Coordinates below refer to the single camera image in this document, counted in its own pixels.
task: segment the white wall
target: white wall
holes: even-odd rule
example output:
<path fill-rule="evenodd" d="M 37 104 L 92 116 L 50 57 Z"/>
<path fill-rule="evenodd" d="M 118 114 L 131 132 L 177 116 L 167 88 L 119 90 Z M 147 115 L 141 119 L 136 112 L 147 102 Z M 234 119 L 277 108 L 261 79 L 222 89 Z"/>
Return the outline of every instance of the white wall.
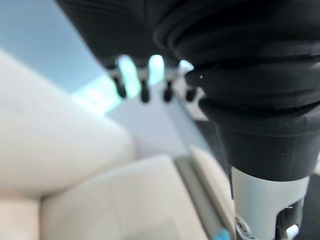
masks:
<path fill-rule="evenodd" d="M 123 125 L 136 139 L 139 156 L 168 154 L 172 157 L 189 156 L 190 146 L 210 152 L 210 148 L 184 107 L 173 99 L 165 103 L 163 83 L 152 88 L 150 102 L 140 96 L 127 100 L 107 116 Z"/>
<path fill-rule="evenodd" d="M 0 48 L 69 92 L 104 74 L 54 0 L 1 0 Z"/>

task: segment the blue object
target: blue object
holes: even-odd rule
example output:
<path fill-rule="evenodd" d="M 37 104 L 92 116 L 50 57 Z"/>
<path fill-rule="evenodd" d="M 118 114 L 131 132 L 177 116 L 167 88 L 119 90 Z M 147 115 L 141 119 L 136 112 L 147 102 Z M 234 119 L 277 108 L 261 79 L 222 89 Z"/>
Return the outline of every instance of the blue object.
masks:
<path fill-rule="evenodd" d="M 213 236 L 211 240 L 232 240 L 229 232 L 226 229 L 222 229 L 217 235 Z"/>

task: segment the sofa armrest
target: sofa armrest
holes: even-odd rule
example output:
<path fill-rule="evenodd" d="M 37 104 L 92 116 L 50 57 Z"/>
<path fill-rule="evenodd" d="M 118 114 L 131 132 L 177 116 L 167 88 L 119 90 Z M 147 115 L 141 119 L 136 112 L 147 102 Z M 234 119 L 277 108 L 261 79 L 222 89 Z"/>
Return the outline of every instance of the sofa armrest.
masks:
<path fill-rule="evenodd" d="M 235 206 L 231 197 L 231 186 L 227 175 L 217 160 L 208 152 L 192 146 L 195 168 L 208 195 L 216 207 L 225 227 L 233 239 L 235 233 Z"/>

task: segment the white plastic part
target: white plastic part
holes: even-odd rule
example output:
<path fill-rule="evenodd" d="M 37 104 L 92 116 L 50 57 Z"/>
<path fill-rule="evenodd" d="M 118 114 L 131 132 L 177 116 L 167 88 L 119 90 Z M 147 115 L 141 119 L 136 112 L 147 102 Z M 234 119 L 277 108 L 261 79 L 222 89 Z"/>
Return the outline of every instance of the white plastic part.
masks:
<path fill-rule="evenodd" d="M 247 238 L 272 240 L 277 215 L 285 207 L 303 199 L 310 177 L 295 181 L 269 181 L 232 168 L 235 215 L 247 228 Z"/>

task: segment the beige cushion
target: beige cushion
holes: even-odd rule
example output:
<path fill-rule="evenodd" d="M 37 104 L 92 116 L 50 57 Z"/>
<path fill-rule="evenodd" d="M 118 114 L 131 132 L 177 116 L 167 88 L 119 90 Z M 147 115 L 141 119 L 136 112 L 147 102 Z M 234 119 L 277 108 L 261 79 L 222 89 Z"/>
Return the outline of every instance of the beige cushion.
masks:
<path fill-rule="evenodd" d="M 208 240 L 167 156 L 94 177 L 41 212 L 43 240 Z"/>
<path fill-rule="evenodd" d="M 39 201 L 0 198 L 0 239 L 39 240 Z"/>
<path fill-rule="evenodd" d="M 235 233 L 235 206 L 231 197 L 231 186 L 225 171 L 212 154 L 196 146 L 191 147 L 195 165 L 199 176 L 220 217 L 236 239 Z"/>
<path fill-rule="evenodd" d="M 0 50 L 0 196 L 43 196 L 137 159 L 129 133 Z"/>

